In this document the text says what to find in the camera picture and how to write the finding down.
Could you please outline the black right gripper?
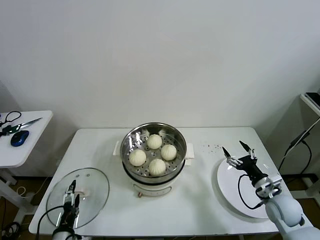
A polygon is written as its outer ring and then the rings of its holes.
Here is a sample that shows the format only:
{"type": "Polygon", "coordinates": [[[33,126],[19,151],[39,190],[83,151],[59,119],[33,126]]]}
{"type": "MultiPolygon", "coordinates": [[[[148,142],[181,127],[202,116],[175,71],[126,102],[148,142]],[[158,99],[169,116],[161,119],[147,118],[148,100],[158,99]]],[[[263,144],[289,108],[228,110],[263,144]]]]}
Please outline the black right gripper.
{"type": "Polygon", "coordinates": [[[251,181],[259,181],[265,178],[266,174],[263,173],[256,165],[257,157],[255,154],[255,150],[241,140],[239,141],[239,143],[247,152],[247,155],[237,160],[232,157],[224,147],[222,147],[226,162],[231,166],[236,166],[235,168],[237,170],[245,171],[251,181]]]}

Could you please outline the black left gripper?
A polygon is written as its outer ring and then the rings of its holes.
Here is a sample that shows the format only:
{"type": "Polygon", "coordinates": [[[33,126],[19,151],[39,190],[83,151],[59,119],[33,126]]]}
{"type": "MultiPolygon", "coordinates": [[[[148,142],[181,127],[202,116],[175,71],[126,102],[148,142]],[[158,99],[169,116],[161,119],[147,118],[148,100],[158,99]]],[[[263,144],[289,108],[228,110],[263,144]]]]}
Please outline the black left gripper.
{"type": "Polygon", "coordinates": [[[61,217],[61,226],[73,228],[75,220],[79,214],[80,195],[75,197],[76,180],[73,180],[65,192],[65,202],[63,205],[63,215],[61,217]]]}

